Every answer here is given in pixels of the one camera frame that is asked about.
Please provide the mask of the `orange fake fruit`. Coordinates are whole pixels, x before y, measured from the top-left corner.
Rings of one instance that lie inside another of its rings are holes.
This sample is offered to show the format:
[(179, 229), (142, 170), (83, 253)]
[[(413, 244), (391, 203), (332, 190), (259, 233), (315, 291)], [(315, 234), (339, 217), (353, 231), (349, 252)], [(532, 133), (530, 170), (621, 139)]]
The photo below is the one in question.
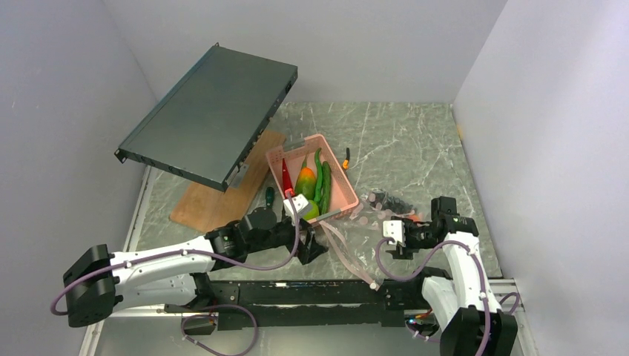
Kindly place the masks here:
[(315, 198), (316, 184), (317, 176), (315, 172), (308, 167), (302, 168), (298, 174), (294, 192), (296, 195), (302, 194), (306, 199), (313, 200)]

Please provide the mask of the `dark green fake cucumber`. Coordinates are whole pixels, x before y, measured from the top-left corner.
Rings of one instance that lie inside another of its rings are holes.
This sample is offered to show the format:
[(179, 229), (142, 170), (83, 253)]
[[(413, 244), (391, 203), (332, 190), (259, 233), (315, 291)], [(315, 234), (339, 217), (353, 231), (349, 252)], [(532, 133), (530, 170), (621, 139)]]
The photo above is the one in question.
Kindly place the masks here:
[(324, 162), (322, 165), (322, 188), (321, 199), (319, 202), (320, 215), (327, 214), (329, 212), (329, 205), (331, 201), (331, 186), (332, 186), (332, 170), (328, 162)]

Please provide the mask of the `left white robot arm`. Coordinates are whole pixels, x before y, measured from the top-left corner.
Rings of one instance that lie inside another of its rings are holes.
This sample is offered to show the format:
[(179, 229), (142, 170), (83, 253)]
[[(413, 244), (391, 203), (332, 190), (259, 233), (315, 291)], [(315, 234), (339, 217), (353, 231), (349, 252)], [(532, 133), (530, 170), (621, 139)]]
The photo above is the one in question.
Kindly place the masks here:
[(105, 244), (89, 248), (63, 275), (66, 311), (53, 302), (71, 328), (98, 323), (124, 309), (153, 304), (206, 310), (215, 297), (208, 273), (240, 266), (253, 269), (250, 254), (285, 247), (290, 257), (309, 264), (327, 248), (315, 239), (312, 225), (290, 216), (277, 220), (257, 208), (241, 220), (192, 240), (136, 252), (110, 252)]

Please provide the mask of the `clear zip top bag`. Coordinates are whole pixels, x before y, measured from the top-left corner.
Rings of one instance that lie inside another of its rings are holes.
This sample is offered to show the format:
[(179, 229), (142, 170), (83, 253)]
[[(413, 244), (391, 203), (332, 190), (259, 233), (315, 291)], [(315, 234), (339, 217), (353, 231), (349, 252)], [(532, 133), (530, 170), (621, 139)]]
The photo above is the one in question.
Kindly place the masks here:
[(383, 275), (375, 262), (374, 248), (383, 239), (383, 222), (413, 214), (424, 218), (414, 205), (373, 188), (360, 197), (350, 214), (324, 220), (320, 226), (346, 270), (377, 291), (383, 284)]

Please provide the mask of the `red fake chili pepper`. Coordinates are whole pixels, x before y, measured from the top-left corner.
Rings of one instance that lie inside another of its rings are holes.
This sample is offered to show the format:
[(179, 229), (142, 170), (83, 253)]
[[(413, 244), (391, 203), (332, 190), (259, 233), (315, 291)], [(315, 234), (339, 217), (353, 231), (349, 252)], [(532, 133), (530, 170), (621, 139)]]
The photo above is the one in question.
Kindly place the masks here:
[(293, 197), (294, 189), (292, 185), (292, 179), (290, 177), (289, 169), (288, 169), (285, 159), (282, 159), (282, 183), (283, 183), (284, 197), (285, 198)]

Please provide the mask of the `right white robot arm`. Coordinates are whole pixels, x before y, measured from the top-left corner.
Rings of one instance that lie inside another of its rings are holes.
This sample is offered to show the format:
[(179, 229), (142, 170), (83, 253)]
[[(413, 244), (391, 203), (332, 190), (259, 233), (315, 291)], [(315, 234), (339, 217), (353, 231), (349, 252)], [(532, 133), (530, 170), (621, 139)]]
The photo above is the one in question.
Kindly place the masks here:
[(392, 258), (411, 260), (428, 251), (407, 277), (385, 275), (398, 282), (416, 282), (409, 299), (432, 310), (441, 334), (441, 355), (510, 355), (518, 334), (514, 310), (504, 311), (490, 288), (480, 252), (479, 231), (471, 217), (458, 213), (452, 197), (431, 201), (430, 220), (392, 217), (382, 224)]

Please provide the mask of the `green fake apple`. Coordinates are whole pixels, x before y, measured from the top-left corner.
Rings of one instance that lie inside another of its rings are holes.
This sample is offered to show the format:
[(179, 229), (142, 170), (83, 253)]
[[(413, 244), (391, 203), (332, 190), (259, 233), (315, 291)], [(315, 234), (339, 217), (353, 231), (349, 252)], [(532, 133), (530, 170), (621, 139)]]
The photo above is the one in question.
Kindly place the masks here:
[(320, 216), (320, 210), (314, 200), (309, 200), (310, 209), (303, 215), (304, 220), (313, 220)]

